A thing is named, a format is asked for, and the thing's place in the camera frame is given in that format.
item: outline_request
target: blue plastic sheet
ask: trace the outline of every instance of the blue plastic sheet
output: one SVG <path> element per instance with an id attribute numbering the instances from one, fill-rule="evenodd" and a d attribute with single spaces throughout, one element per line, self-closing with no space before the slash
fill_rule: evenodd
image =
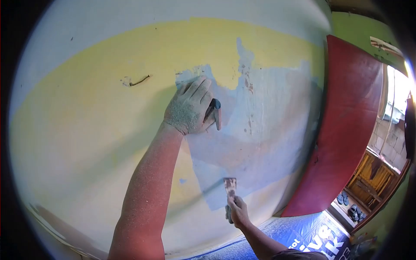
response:
<path id="1" fill-rule="evenodd" d="M 294 248 L 303 252 L 322 252 L 329 260 L 347 260 L 351 250 L 351 244 L 347 235 L 325 213 L 275 218 L 261 230 L 288 248 Z M 257 258 L 244 238 L 215 251 L 190 259 L 254 260 Z"/>

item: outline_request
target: human arm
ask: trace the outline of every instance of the human arm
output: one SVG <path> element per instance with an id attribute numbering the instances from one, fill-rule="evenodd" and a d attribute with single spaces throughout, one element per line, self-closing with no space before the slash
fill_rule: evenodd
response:
<path id="1" fill-rule="evenodd" d="M 234 226 L 239 228 L 244 234 L 258 259 L 270 260 L 274 255 L 288 249 L 286 246 L 268 237 L 250 222 L 247 204 L 241 197 L 236 196 L 234 200 L 228 198 L 228 206 L 231 208 L 231 219 L 234 222 Z"/>
<path id="2" fill-rule="evenodd" d="M 205 117 L 210 80 L 199 77 L 174 95 L 162 124 L 137 165 L 124 197 L 108 259 L 165 259 L 162 229 L 182 139 L 214 122 Z"/>

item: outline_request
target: red door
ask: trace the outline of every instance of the red door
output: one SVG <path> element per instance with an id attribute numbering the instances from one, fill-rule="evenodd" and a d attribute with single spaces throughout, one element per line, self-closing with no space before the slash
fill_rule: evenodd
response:
<path id="1" fill-rule="evenodd" d="M 382 88 L 382 63 L 328 35 L 328 85 L 317 147 L 282 217 L 323 211 L 345 187 L 370 140 Z"/>

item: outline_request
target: human hand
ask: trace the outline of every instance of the human hand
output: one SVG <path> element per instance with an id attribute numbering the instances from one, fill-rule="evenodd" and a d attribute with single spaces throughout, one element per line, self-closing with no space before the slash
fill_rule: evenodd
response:
<path id="1" fill-rule="evenodd" d="M 231 219 L 236 228 L 241 229 L 251 224 L 250 219 L 248 218 L 247 204 L 241 197 L 236 196 L 234 199 L 229 197 L 227 203 L 231 208 Z"/>
<path id="2" fill-rule="evenodd" d="M 211 81 L 205 76 L 182 84 L 165 111 L 163 121 L 175 127 L 184 136 L 205 131 L 215 122 L 214 113 L 205 117 L 212 100 Z"/>

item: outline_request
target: ceiling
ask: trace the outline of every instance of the ceiling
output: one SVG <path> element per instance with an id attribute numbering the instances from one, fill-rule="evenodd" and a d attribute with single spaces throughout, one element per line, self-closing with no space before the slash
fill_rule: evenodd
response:
<path id="1" fill-rule="evenodd" d="M 326 0 L 333 12 L 350 12 L 386 22 L 380 9 L 372 0 Z"/>

